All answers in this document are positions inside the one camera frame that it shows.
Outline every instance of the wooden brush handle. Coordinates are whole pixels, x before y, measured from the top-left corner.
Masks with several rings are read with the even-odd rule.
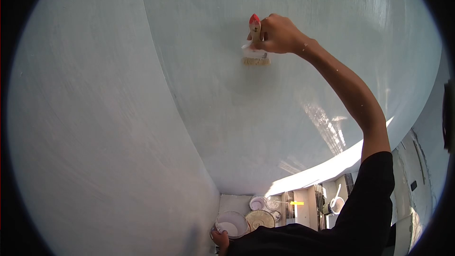
[[[253,14],[250,18],[250,34],[253,40],[253,43],[261,41],[261,21],[256,14]]]

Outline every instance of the hand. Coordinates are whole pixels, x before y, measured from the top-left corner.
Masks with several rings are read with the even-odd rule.
[[[260,38],[264,41],[253,43],[254,48],[278,54],[296,54],[315,41],[299,31],[289,18],[278,14],[270,14],[261,21]]]
[[[210,233],[212,234],[213,242],[215,242],[220,249],[225,249],[229,246],[229,237],[226,230],[223,231],[223,233],[219,233],[217,230],[212,230]]]

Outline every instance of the light blue wall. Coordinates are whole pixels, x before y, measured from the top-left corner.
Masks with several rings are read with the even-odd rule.
[[[439,65],[441,40],[422,0],[144,3],[180,116],[224,194],[264,194],[274,181],[319,165],[362,139],[356,122],[309,63],[286,54],[272,58],[268,67],[241,64],[240,47],[253,13],[288,16],[355,71],[386,119],[393,118],[392,148],[422,111]],[[352,156],[360,156],[360,149]],[[317,179],[324,180],[316,175],[302,183]]]
[[[207,255],[219,192],[143,0],[40,0],[8,95],[17,183],[56,255]]]
[[[444,97],[444,84],[449,80],[450,62],[448,59],[443,48],[435,85],[424,109],[413,126],[425,155],[433,197],[433,210],[441,197],[449,163],[449,153],[444,149],[444,139],[442,137],[442,100]]]

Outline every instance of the person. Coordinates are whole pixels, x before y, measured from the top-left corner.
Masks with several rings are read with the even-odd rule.
[[[380,255],[389,239],[395,181],[385,117],[368,86],[290,19],[270,14],[261,21],[261,42],[254,48],[294,53],[307,60],[334,89],[364,135],[356,183],[332,229],[315,231],[300,224],[259,228],[230,241],[212,231],[219,255],[315,255],[330,252]]]

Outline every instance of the red brush handle tip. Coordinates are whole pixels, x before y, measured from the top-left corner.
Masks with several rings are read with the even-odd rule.
[[[261,20],[259,20],[259,17],[256,14],[251,15],[250,17],[250,24],[259,24]]]

